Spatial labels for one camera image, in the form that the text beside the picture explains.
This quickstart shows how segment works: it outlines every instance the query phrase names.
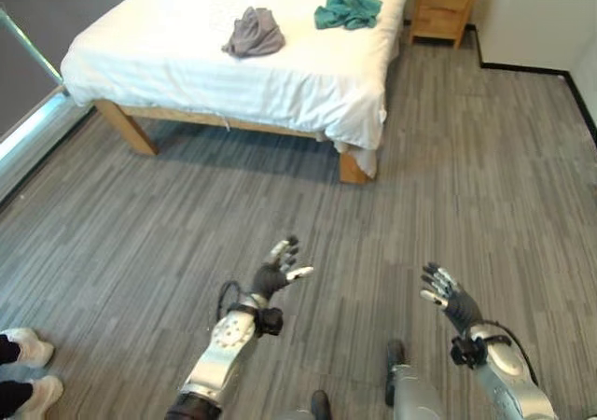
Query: cable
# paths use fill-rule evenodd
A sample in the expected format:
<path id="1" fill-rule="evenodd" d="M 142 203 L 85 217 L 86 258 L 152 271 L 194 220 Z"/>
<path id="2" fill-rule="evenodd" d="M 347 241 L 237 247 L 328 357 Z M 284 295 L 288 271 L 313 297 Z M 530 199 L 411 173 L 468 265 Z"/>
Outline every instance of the cable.
<path id="1" fill-rule="evenodd" d="M 238 280 L 227 280 L 226 282 L 224 282 L 224 285 L 222 285 L 222 287 L 220 288 L 220 293 L 217 296 L 217 308 L 215 309 L 216 324 L 222 318 L 224 298 L 226 297 L 226 294 L 228 293 L 231 287 L 236 288 L 236 300 L 233 303 L 239 303 L 241 301 L 241 296 L 245 296 L 251 299 L 256 307 L 259 306 L 259 303 L 255 299 L 255 297 L 253 297 L 253 294 L 243 291 L 243 289 L 241 288 L 241 284 L 238 282 Z"/>
<path id="2" fill-rule="evenodd" d="M 241 289 L 241 284 L 238 281 L 228 280 L 227 282 L 224 282 L 224 285 L 222 285 L 222 287 L 220 288 L 220 293 L 217 296 L 217 309 L 215 310 L 216 323 L 219 322 L 222 318 L 222 305 L 224 303 L 224 298 L 226 297 L 226 294 L 228 293 L 231 287 L 236 288 L 236 302 L 238 302 L 241 298 L 243 290 Z"/>
<path id="3" fill-rule="evenodd" d="M 476 325 L 493 325 L 494 327 L 498 327 L 499 329 L 502 329 L 503 331 L 505 331 L 511 338 L 512 340 L 516 343 L 516 345 L 519 347 L 519 350 L 521 350 L 522 353 L 522 357 L 524 358 L 524 360 L 526 361 L 526 365 L 529 367 L 529 373 L 531 373 L 531 379 L 533 380 L 533 383 L 535 383 L 535 385 L 537 387 L 539 387 L 539 381 L 537 380 L 537 375 L 535 373 L 535 369 L 533 369 L 533 364 L 531 364 L 531 359 L 529 358 L 529 356 L 526 354 L 526 351 L 524 350 L 524 347 L 522 347 L 521 341 L 519 341 L 519 338 L 516 337 L 516 334 L 514 334 L 514 332 L 509 329 L 508 327 L 503 326 L 502 324 L 500 324 L 499 322 L 497 322 L 496 320 L 480 320 L 477 322 L 473 322 L 467 329 L 466 329 L 466 334 L 465 336 L 468 337 L 470 335 L 470 330 L 475 327 Z"/>

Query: gray cloth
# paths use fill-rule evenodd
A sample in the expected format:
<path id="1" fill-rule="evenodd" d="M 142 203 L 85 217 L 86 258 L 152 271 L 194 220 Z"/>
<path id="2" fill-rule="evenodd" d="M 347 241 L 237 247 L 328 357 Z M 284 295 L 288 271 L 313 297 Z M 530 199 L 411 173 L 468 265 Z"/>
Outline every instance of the gray cloth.
<path id="1" fill-rule="evenodd" d="M 249 7 L 242 19 L 234 21 L 234 32 L 222 51 L 246 58 L 275 53 L 284 45 L 284 36 L 271 11 L 264 7 Z"/>

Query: gray carpet floor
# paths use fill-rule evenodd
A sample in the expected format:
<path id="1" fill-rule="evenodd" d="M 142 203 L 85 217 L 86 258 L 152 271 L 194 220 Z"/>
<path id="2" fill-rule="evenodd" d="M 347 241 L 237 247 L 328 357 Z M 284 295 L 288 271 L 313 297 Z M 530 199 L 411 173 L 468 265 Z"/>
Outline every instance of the gray carpet floor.
<path id="1" fill-rule="evenodd" d="M 449 322 L 417 296 L 436 260 L 521 337 L 562 419 L 597 412 L 597 168 L 558 77 L 481 70 L 461 49 L 405 46 L 388 74 L 378 179 L 338 182 L 328 143 L 170 121 L 131 153 L 99 116 L 0 214 L 0 327 L 57 346 L 49 418 L 161 418 L 208 343 L 216 294 L 248 284 L 288 232 L 316 274 L 273 301 L 225 419 L 269 419 L 328 391 L 336 419 L 386 419 L 384 347 L 439 391 L 451 419 L 495 418 L 453 366 Z"/>

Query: bed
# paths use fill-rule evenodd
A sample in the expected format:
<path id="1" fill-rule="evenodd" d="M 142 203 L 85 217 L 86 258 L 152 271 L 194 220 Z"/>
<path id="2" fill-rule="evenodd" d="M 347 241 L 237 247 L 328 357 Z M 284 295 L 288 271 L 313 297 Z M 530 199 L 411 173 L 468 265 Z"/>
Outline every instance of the bed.
<path id="1" fill-rule="evenodd" d="M 376 173 L 385 76 L 406 0 L 382 0 L 375 28 L 316 30 L 326 0 L 125 0 L 78 35 L 62 61 L 78 104 L 95 103 L 131 147 L 158 150 L 133 117 L 328 139 L 340 180 Z M 234 59 L 221 50 L 249 7 L 267 7 L 286 45 Z"/>

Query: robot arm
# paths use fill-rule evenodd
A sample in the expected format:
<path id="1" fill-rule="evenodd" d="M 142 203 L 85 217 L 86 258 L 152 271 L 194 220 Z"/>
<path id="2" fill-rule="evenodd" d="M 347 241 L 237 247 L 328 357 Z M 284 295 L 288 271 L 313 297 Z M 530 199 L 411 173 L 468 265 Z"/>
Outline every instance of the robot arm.
<path id="1" fill-rule="evenodd" d="M 548 397 L 536 383 L 535 374 L 512 342 L 518 344 L 509 329 L 497 322 L 483 320 L 477 303 L 443 268 L 429 263 L 423 268 L 428 288 L 421 297 L 437 305 L 458 330 L 452 340 L 451 357 L 456 364 L 466 364 L 476 374 L 493 404 L 507 419 L 554 420 L 556 416 Z M 507 334 L 491 334 L 488 325 Z"/>
<path id="2" fill-rule="evenodd" d="M 251 294 L 233 303 L 217 322 L 207 349 L 168 410 L 167 420 L 214 420 L 230 402 L 257 338 L 264 333 L 277 335 L 282 329 L 282 312 L 268 309 L 271 296 L 313 271 L 313 267 L 291 270 L 299 251 L 297 243 L 295 237 L 278 243 L 257 271 Z"/>

